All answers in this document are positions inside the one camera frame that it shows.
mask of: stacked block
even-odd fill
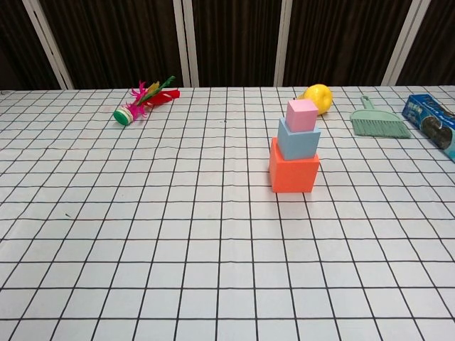
[[[316,153],[321,131],[316,127],[318,108],[310,99],[294,99],[281,118],[278,137],[272,139],[269,173],[276,193],[313,190],[319,169]]]

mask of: curtain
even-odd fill
[[[79,89],[183,85],[172,0],[41,0]]]
[[[455,3],[433,0],[398,77],[398,85],[455,84]]]
[[[294,1],[284,85],[379,85],[411,2]]]
[[[272,86],[281,0],[193,0],[201,87]]]
[[[60,89],[21,0],[0,5],[0,90]]]

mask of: box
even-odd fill
[[[313,131],[318,108],[310,99],[293,99],[287,102],[286,123],[293,133]]]
[[[430,94],[411,94],[402,115],[455,161],[455,114]]]
[[[277,138],[270,147],[269,174],[275,193],[309,193],[319,169],[318,154],[312,158],[286,161],[279,151]]]
[[[278,147],[284,160],[313,158],[318,148],[321,130],[317,126],[312,131],[293,133],[282,117],[278,125]]]

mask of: lemon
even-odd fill
[[[324,84],[315,84],[306,89],[297,99],[311,99],[318,107],[318,115],[322,115],[332,105],[332,91]]]

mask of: cling wrap box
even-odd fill
[[[455,162],[455,114],[439,105],[430,94],[411,94],[402,115]]]

